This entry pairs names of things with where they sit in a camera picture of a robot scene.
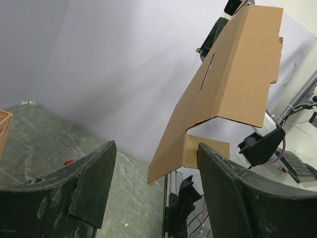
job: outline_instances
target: gray wall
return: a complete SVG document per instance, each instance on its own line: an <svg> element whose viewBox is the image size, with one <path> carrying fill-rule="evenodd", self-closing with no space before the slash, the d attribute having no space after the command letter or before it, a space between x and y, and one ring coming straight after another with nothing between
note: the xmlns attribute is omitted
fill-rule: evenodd
<svg viewBox="0 0 317 238"><path fill-rule="evenodd" d="M150 161L176 103L201 64L195 50L226 3L70 0L37 102ZM289 17L283 19L281 36L281 72L272 86L269 108L314 41L313 34ZM211 121L189 133L236 144L252 132L249 126Z"/></svg>
<svg viewBox="0 0 317 238"><path fill-rule="evenodd" d="M0 1L0 108L35 101L68 2Z"/></svg>

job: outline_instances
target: wooden crate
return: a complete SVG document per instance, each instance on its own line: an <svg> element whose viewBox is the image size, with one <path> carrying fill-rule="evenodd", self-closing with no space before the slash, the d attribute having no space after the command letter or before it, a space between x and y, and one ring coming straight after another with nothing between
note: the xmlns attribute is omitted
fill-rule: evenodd
<svg viewBox="0 0 317 238"><path fill-rule="evenodd" d="M5 141L9 133L9 128L12 121L12 113L0 110L0 159L5 146Z"/></svg>

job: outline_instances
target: black plastic part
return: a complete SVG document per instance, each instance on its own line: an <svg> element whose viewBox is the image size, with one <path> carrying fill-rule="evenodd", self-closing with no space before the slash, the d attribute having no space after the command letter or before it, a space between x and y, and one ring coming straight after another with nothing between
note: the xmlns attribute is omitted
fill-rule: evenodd
<svg viewBox="0 0 317 238"><path fill-rule="evenodd" d="M214 238L315 238L317 192L266 179L205 144L197 154Z"/></svg>
<svg viewBox="0 0 317 238"><path fill-rule="evenodd" d="M221 17L218 19L218 21L215 23L215 25L211 29L203 45L198 49L200 58L202 61L204 61L205 57L209 53L211 47L215 43L216 39L218 38L219 34L223 30L224 26L228 23L228 21L229 21L228 19Z"/></svg>
<svg viewBox="0 0 317 238"><path fill-rule="evenodd" d="M110 141L55 172L0 186L0 237L94 238L115 160L116 145Z"/></svg>
<svg viewBox="0 0 317 238"><path fill-rule="evenodd" d="M240 4L240 0L229 0L226 7L224 8L224 12L229 14L230 16L233 16L234 12L238 9Z"/></svg>
<svg viewBox="0 0 317 238"><path fill-rule="evenodd" d="M264 137L253 133L238 145L240 148L239 153L243 154L253 167L265 164L274 154L284 137L285 131L282 128L276 128Z"/></svg>
<svg viewBox="0 0 317 238"><path fill-rule="evenodd" d="M202 198L193 187L192 177L189 176L180 185L178 196L169 195L169 207L164 213L164 223L168 235L174 238L187 238L187 218L195 210L194 202Z"/></svg>
<svg viewBox="0 0 317 238"><path fill-rule="evenodd" d="M317 112L314 112L312 117L309 119L309 123L313 123L316 117L317 117Z"/></svg>

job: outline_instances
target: flattened cardboard box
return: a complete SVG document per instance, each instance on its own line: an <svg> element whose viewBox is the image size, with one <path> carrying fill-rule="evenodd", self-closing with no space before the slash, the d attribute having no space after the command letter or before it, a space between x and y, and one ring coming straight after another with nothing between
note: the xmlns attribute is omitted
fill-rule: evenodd
<svg viewBox="0 0 317 238"><path fill-rule="evenodd" d="M177 103L149 168L148 183L180 168L197 168L203 142L229 158L229 144L188 135L215 117L262 127L278 77L283 9L241 4Z"/></svg>

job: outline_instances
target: white wall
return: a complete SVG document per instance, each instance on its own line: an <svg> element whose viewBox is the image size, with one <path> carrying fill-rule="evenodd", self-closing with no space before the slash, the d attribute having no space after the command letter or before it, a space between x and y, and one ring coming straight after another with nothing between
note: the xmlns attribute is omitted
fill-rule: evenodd
<svg viewBox="0 0 317 238"><path fill-rule="evenodd" d="M68 2L0 1L0 108L35 101Z"/></svg>
<svg viewBox="0 0 317 238"><path fill-rule="evenodd" d="M37 103L150 161L226 3L70 0ZM311 36L291 25L282 31L288 77Z"/></svg>
<svg viewBox="0 0 317 238"><path fill-rule="evenodd" d="M295 20L317 35L317 1L315 0L273 0L278 6L284 7L285 11ZM317 45L309 52L307 57L302 62L296 72L293 81L288 85L288 89L283 95L283 98L276 108L274 113L278 114L285 104L294 96L296 89L299 89L306 80L317 69ZM286 134L286 149L295 152L302 160L308 162L317 168L317 129L310 123L295 123L295 119L299 122L305 121L308 114L294 115L290 117L290 124L285 125Z"/></svg>

